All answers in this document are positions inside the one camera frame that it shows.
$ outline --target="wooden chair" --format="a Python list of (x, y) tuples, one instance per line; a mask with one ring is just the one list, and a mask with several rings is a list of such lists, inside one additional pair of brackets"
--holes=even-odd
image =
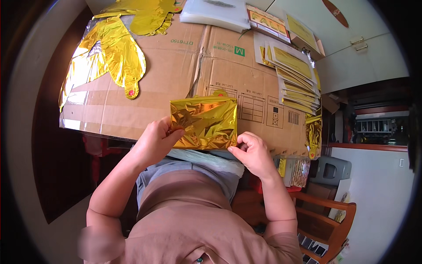
[[(321, 199), (301, 192), (290, 193), (290, 197), (292, 197), (294, 202), (296, 199), (299, 199), (313, 204), (346, 211), (345, 219), (339, 223), (323, 215), (307, 211), (301, 207), (296, 207), (298, 233), (328, 245), (328, 251), (323, 257), (318, 256), (303, 246), (300, 246), (300, 250), (303, 254), (310, 256), (320, 264), (327, 264), (340, 252), (341, 246), (347, 238), (356, 212), (356, 204), (346, 204)], [(233, 198), (232, 210), (251, 226), (256, 226), (259, 223), (267, 224), (268, 219), (265, 215), (265, 208), (262, 205), (263, 201), (263, 195), (257, 193), (255, 190), (237, 191)]]
[(323, 257), (318, 256), (314, 252), (304, 248), (302, 245), (300, 245), (300, 250), (303, 254), (310, 256), (320, 264), (328, 263), (340, 252), (341, 247), (347, 238), (347, 234), (349, 233), (350, 227), (353, 223), (354, 214), (356, 213), (356, 204), (346, 204), (338, 201), (326, 200), (301, 192), (290, 193), (290, 197), (292, 197), (294, 202), (295, 199), (299, 199), (324, 207), (346, 211), (345, 218), (341, 223), (339, 223), (323, 215), (296, 207), (296, 214), (298, 216), (298, 233), (328, 245), (328, 251)]

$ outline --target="white wall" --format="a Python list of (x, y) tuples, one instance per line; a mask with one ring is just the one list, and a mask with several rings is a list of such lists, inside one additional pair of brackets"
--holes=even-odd
[(85, 7), (84, 0), (58, 0), (34, 24), (16, 60), (6, 101), (6, 149), (13, 193), (31, 240), (49, 263), (82, 263), (76, 241), (85, 227), (89, 197), (47, 224), (32, 168), (32, 118), (47, 64)]
[(350, 252), (341, 264), (378, 263), (408, 209), (414, 174), (407, 152), (335, 147), (331, 156), (352, 163), (350, 201), (357, 205), (348, 235)]

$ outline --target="clear plastic bag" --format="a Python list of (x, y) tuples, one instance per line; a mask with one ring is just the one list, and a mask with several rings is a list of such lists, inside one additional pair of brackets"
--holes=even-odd
[(243, 0), (187, 0), (180, 22), (209, 24), (236, 32), (251, 28)]

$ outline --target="gold foil balloon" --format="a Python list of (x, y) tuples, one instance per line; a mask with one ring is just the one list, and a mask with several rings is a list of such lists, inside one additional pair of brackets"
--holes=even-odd
[(171, 131), (186, 133), (174, 148), (213, 150), (237, 144), (237, 100), (223, 96), (170, 101)]
[[(97, 42), (101, 48), (89, 56)], [(101, 20), (82, 39), (73, 54), (60, 91), (60, 112), (72, 88), (91, 82), (107, 72), (118, 86), (124, 88), (128, 99), (135, 99), (139, 93), (138, 81), (145, 70), (144, 54), (120, 18), (115, 16)]]
[(120, 0), (103, 9), (96, 18), (135, 15), (130, 24), (130, 31), (136, 35), (167, 34), (171, 24), (172, 13), (182, 11), (175, 6), (174, 0)]
[(317, 149), (320, 148), (322, 133), (321, 108), (316, 111), (317, 116), (306, 113), (306, 146), (309, 148), (309, 158), (314, 159)]

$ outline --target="printed grid diagram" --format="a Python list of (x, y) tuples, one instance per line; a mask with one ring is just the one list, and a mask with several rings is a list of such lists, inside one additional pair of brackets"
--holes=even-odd
[(217, 90), (224, 90), (227, 93), (227, 96), (228, 97), (231, 97), (231, 98), (236, 98), (237, 97), (237, 90), (230, 89), (230, 88), (225, 88), (225, 87), (218, 87), (218, 86), (215, 86), (215, 85), (207, 86), (206, 95), (207, 96), (213, 95), (214, 92), (217, 91)]
[(240, 111), (239, 118), (243, 120), (264, 123), (264, 99), (239, 96)]

